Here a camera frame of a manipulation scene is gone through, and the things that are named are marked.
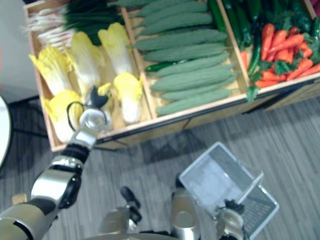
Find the green vegetable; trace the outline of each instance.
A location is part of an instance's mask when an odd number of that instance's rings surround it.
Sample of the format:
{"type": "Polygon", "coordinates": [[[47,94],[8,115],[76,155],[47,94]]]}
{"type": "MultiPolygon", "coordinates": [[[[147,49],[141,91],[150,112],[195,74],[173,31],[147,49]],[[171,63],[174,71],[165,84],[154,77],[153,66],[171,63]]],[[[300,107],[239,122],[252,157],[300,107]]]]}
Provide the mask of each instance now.
{"type": "Polygon", "coordinates": [[[252,22],[255,22],[261,11],[261,0],[245,0],[245,6],[252,22]]]}
{"type": "Polygon", "coordinates": [[[266,71],[266,70],[268,70],[269,68],[271,68],[272,65],[273,65],[272,62],[269,62],[269,61],[260,61],[260,62],[259,62],[260,71],[266,71]]]}
{"type": "Polygon", "coordinates": [[[229,54],[225,52],[212,57],[199,58],[193,61],[168,66],[164,69],[159,70],[155,75],[157,77],[164,77],[172,74],[192,72],[199,69],[213,67],[227,60],[228,56],[229,54]]]}
{"type": "Polygon", "coordinates": [[[309,44],[309,48],[312,49],[313,51],[313,54],[311,55],[311,57],[309,57],[313,61],[313,64],[316,65],[320,63],[320,54],[319,54],[320,41],[316,41],[309,44]]]}
{"type": "Polygon", "coordinates": [[[282,25],[281,29],[286,30],[287,32],[289,32],[291,27],[292,27],[291,17],[287,16],[283,21],[283,25],[282,25]]]}
{"type": "Polygon", "coordinates": [[[200,29],[142,39],[133,46],[141,51],[151,51],[195,44],[216,43],[226,38],[227,34],[219,32],[218,30],[200,29]]]}
{"type": "Polygon", "coordinates": [[[316,41],[319,41],[320,38],[320,18],[317,16],[313,19],[311,36],[314,37],[316,41]]]}
{"type": "Polygon", "coordinates": [[[107,5],[108,6],[122,6],[122,7],[143,6],[143,5],[153,3],[154,1],[155,0],[118,0],[118,1],[114,1],[114,2],[109,2],[107,5]]]}
{"type": "Polygon", "coordinates": [[[183,2],[190,2],[192,0],[157,0],[145,5],[141,10],[135,15],[135,17],[146,17],[154,14],[163,9],[178,5],[183,2]]]}
{"type": "Polygon", "coordinates": [[[220,89],[215,92],[206,92],[195,96],[190,96],[179,101],[175,101],[168,105],[158,107],[156,113],[158,115],[173,114],[179,111],[187,110],[190,108],[198,107],[204,104],[209,104],[221,99],[227,98],[233,90],[230,89],[220,89]]]}
{"type": "Polygon", "coordinates": [[[212,17],[207,13],[181,13],[146,26],[138,36],[158,34],[171,29],[210,24],[212,20],[212,17]]]}
{"type": "Polygon", "coordinates": [[[299,0],[291,0],[290,6],[294,12],[293,24],[299,27],[303,32],[309,33],[312,20],[299,0]]]}
{"type": "Polygon", "coordinates": [[[249,76],[254,73],[260,61],[261,45],[262,45],[261,31],[257,31],[254,35],[254,44],[253,44],[254,49],[253,49],[250,66],[248,68],[249,76]]]}
{"type": "Polygon", "coordinates": [[[283,11],[282,5],[280,4],[279,0],[272,0],[271,2],[272,2],[273,13],[275,15],[277,15],[283,11]]]}
{"type": "Polygon", "coordinates": [[[157,64],[153,64],[153,65],[147,66],[147,67],[145,68],[145,71],[146,71],[146,72],[157,72],[157,71],[159,71],[160,69],[163,69],[163,68],[172,66],[172,65],[174,65],[174,64],[176,64],[176,62],[164,61],[164,62],[160,62],[160,63],[157,63],[157,64]]]}
{"type": "Polygon", "coordinates": [[[144,27],[151,24],[155,24],[158,21],[161,21],[169,16],[177,15],[181,13],[205,13],[208,11],[207,4],[205,2],[198,2],[198,1],[189,1],[183,2],[179,5],[171,6],[155,12],[151,15],[145,17],[139,25],[134,26],[137,27],[144,27]]]}
{"type": "Polygon", "coordinates": [[[206,43],[148,52],[144,59],[150,62],[175,62],[211,57],[222,54],[227,47],[222,43],[206,43]]]}
{"type": "Polygon", "coordinates": [[[189,98],[190,96],[203,94],[203,93],[207,93],[207,92],[211,92],[212,94],[215,94],[215,91],[219,91],[219,88],[233,83],[235,81],[235,79],[236,79],[236,77],[232,76],[232,77],[229,77],[221,82],[214,83],[214,84],[208,85],[208,86],[201,86],[201,87],[188,89],[188,90],[182,90],[182,91],[170,91],[170,92],[163,94],[161,97],[166,100],[176,101],[176,100],[186,99],[186,98],[189,98]]]}
{"type": "Polygon", "coordinates": [[[236,7],[235,13],[239,22],[241,35],[243,38],[243,43],[245,47],[249,47],[252,44],[252,37],[251,37],[251,25],[249,20],[245,14],[245,11],[242,7],[236,7]]]}
{"type": "Polygon", "coordinates": [[[106,2],[101,0],[71,1],[66,5],[63,17],[65,30],[73,29],[76,32],[85,32],[96,46],[101,45],[98,38],[100,29],[107,29],[110,24],[115,22],[124,24],[122,17],[118,14],[117,7],[108,7],[106,2]]]}
{"type": "Polygon", "coordinates": [[[275,64],[274,64],[274,71],[275,71],[275,75],[277,76],[287,74],[296,69],[297,69],[297,66],[294,66],[293,64],[287,63],[285,61],[278,60],[278,61],[275,61],[275,64]]]}
{"type": "Polygon", "coordinates": [[[225,21],[224,21],[222,14],[221,14],[217,0],[208,0],[208,5],[209,5],[210,12],[212,13],[212,16],[215,20],[215,23],[217,25],[218,30],[222,33],[226,33],[227,31],[226,31],[225,21]]]}
{"type": "Polygon", "coordinates": [[[161,32],[159,35],[171,35],[171,34],[182,34],[186,32],[191,32],[195,30],[206,30],[206,29],[214,29],[212,27],[212,24],[204,24],[204,25],[198,25],[198,26],[186,26],[186,27],[180,27],[176,29],[170,29],[167,31],[161,32]]]}
{"type": "Polygon", "coordinates": [[[242,36],[241,36],[239,22],[235,14],[235,10],[233,9],[233,6],[230,0],[223,0],[223,5],[225,8],[226,14],[228,15],[236,43],[238,44],[238,46],[241,46],[242,36]]]}
{"type": "Polygon", "coordinates": [[[157,81],[150,88],[158,92],[171,92],[203,87],[235,76],[231,68],[232,65],[218,65],[193,72],[169,75],[157,81]]]}

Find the floor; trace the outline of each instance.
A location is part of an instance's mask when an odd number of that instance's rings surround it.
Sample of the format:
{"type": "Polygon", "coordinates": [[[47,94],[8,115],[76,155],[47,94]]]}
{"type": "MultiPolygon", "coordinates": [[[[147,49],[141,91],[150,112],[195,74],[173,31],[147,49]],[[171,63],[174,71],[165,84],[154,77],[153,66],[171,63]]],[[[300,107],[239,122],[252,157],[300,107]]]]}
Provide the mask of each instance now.
{"type": "MultiPolygon", "coordinates": [[[[42,116],[26,107],[12,111],[15,125],[41,131],[42,116]]],[[[256,240],[320,239],[320,98],[270,112],[238,115],[167,135],[116,152],[94,150],[83,173],[74,206],[59,215],[45,240],[78,240],[98,233],[112,208],[125,202],[119,189],[129,186],[141,201],[138,230],[169,231],[174,181],[215,142],[241,161],[263,170],[263,185],[280,210],[256,240]]],[[[45,138],[14,133],[0,173],[0,211],[18,193],[30,194],[33,181],[55,154],[45,138]]],[[[215,239],[215,225],[198,209],[201,239],[215,239]]]]}

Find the white wall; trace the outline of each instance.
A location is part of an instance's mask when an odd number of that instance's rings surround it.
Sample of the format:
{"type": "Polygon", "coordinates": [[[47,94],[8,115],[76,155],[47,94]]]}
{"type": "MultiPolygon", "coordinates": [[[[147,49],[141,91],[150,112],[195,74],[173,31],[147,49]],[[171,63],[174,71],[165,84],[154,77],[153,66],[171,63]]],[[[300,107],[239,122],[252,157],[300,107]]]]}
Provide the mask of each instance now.
{"type": "Polygon", "coordinates": [[[0,95],[9,103],[38,94],[25,26],[24,2],[0,0],[0,95]]]}

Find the clear plastic box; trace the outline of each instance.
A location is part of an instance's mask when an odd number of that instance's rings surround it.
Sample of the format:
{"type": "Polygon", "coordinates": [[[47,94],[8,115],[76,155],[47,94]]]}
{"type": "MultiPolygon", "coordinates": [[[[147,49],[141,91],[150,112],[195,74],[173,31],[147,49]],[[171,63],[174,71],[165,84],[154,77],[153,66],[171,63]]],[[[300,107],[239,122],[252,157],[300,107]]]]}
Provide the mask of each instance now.
{"type": "Polygon", "coordinates": [[[217,142],[195,160],[180,176],[196,202],[214,218],[224,200],[244,204],[242,218],[253,239],[279,210],[276,200],[261,186],[263,174],[248,168],[217,142]]]}

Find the vegetable display shelf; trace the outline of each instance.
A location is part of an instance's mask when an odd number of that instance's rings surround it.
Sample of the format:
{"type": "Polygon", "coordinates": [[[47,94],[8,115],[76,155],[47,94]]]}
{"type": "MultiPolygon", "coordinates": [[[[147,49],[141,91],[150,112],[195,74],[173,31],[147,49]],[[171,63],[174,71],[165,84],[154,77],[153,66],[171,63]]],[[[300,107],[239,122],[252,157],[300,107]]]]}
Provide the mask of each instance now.
{"type": "MultiPolygon", "coordinates": [[[[221,11],[224,13],[223,17],[227,23],[230,25],[230,18],[226,13],[225,6],[223,4],[223,0],[217,0],[221,11]]],[[[317,15],[315,10],[310,2],[310,0],[299,0],[301,5],[304,7],[304,10],[308,13],[311,19],[314,19],[317,15]]],[[[229,29],[229,34],[235,36],[233,29],[229,29]]],[[[239,45],[237,41],[234,42],[236,45],[235,48],[239,49],[239,45]]],[[[250,62],[253,56],[253,46],[246,48],[248,62],[250,62]]],[[[243,74],[245,78],[248,78],[248,72],[244,71],[243,74]]],[[[294,80],[284,81],[278,83],[276,85],[272,85],[269,87],[264,87],[259,90],[257,94],[257,98],[260,98],[261,95],[269,94],[271,92],[276,93],[276,95],[268,101],[263,102],[263,104],[258,105],[252,110],[264,109],[265,111],[273,110],[276,108],[281,108],[293,103],[298,103],[306,99],[314,98],[320,96],[320,72],[311,74],[304,77],[298,77],[294,80]]]]}
{"type": "MultiPolygon", "coordinates": [[[[43,9],[55,8],[67,2],[67,0],[41,0],[35,3],[28,4],[24,7],[25,17],[28,18],[30,15],[38,13],[43,9]]],[[[145,73],[145,67],[147,67],[150,63],[144,61],[142,56],[140,55],[140,52],[136,48],[133,48],[132,51],[130,51],[130,58],[134,67],[134,75],[142,79],[143,86],[140,121],[139,123],[126,125],[122,119],[121,105],[119,101],[115,100],[115,110],[112,113],[113,130],[99,136],[99,139],[97,141],[97,148],[115,150],[129,145],[138,144],[152,138],[161,137],[166,134],[179,132],[184,129],[190,129],[201,124],[213,122],[233,115],[247,113],[251,110],[259,108],[260,106],[263,106],[265,103],[273,103],[273,101],[279,97],[279,93],[286,91],[288,92],[289,90],[292,91],[292,86],[294,86],[293,89],[295,89],[299,85],[303,85],[305,84],[305,82],[309,83],[310,81],[312,81],[312,79],[314,79],[314,77],[307,77],[305,79],[298,79],[294,81],[294,83],[290,82],[288,85],[281,86],[279,84],[277,86],[263,89],[259,92],[259,95],[254,101],[247,102],[246,90],[249,82],[249,77],[245,70],[245,66],[241,61],[240,51],[237,46],[236,39],[233,35],[232,28],[228,21],[228,17],[224,10],[223,4],[221,0],[218,0],[217,2],[222,13],[228,35],[226,41],[226,45],[229,47],[228,62],[233,64],[233,71],[238,73],[238,77],[236,78],[235,82],[228,87],[235,91],[233,91],[233,93],[228,98],[225,98],[223,100],[218,100],[173,114],[158,116],[156,113],[156,109],[166,104],[166,102],[160,98],[159,94],[154,93],[150,90],[150,86],[156,81],[155,78],[149,77],[145,73]]],[[[134,29],[133,25],[139,23],[141,21],[141,18],[129,17],[129,14],[132,14],[132,12],[134,13],[134,10],[131,11],[130,9],[127,9],[125,7],[121,7],[119,8],[119,10],[124,18],[125,27],[130,41],[132,44],[134,44],[136,42],[135,36],[136,33],[139,32],[139,29],[134,29]]],[[[38,42],[35,33],[30,32],[28,37],[31,54],[37,56],[42,46],[38,42]]],[[[111,83],[113,82],[116,74],[107,56],[105,56],[105,60],[106,67],[104,69],[100,69],[105,76],[105,79],[103,79],[102,81],[104,83],[111,83]]],[[[34,72],[39,96],[51,99],[52,94],[49,91],[46,82],[40,75],[37,68],[34,68],[34,72]]],[[[74,84],[76,81],[74,74],[70,74],[69,77],[71,83],[74,84]]],[[[51,150],[53,152],[63,150],[65,144],[61,143],[58,140],[48,114],[44,109],[42,109],[42,111],[51,150]]]]}

